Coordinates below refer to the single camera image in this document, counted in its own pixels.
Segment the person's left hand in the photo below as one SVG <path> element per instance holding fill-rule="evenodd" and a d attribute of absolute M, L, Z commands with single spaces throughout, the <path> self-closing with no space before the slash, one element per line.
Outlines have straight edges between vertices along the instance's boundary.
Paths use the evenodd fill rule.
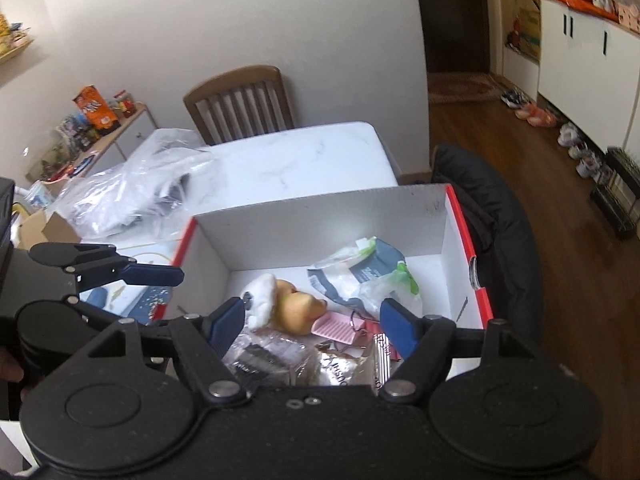
<path fill-rule="evenodd" d="M 24 382 L 25 372 L 20 363 L 6 349 L 0 350 L 0 377 L 6 382 L 12 382 L 12 384 L 21 387 L 21 400 L 24 400 L 32 390 L 32 385 L 29 382 Z"/>

